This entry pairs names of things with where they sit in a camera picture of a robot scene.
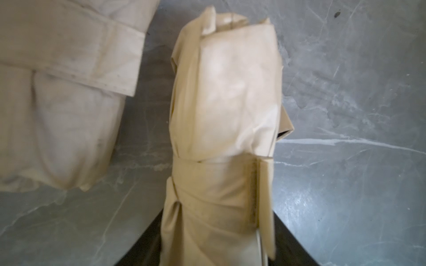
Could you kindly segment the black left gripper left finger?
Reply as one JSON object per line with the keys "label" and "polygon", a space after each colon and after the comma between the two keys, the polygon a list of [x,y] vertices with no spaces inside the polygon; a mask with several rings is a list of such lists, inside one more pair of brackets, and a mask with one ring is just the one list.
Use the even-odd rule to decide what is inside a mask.
{"label": "black left gripper left finger", "polygon": [[158,266],[161,253],[160,228],[163,210],[115,266]]}

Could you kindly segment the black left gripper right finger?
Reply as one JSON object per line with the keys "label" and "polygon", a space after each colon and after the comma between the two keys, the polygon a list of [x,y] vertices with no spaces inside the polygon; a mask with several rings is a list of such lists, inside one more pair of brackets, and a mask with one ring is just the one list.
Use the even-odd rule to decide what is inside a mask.
{"label": "black left gripper right finger", "polygon": [[269,266],[319,266],[290,230],[274,213],[276,257]]}

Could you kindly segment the tan umbrella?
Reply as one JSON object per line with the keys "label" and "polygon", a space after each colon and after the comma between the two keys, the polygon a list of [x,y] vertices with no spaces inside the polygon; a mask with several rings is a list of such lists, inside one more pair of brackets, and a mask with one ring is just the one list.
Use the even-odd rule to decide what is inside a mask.
{"label": "tan umbrella", "polygon": [[274,149],[294,130],[275,27],[209,6],[181,30],[172,65],[160,265],[265,266],[276,257]]}

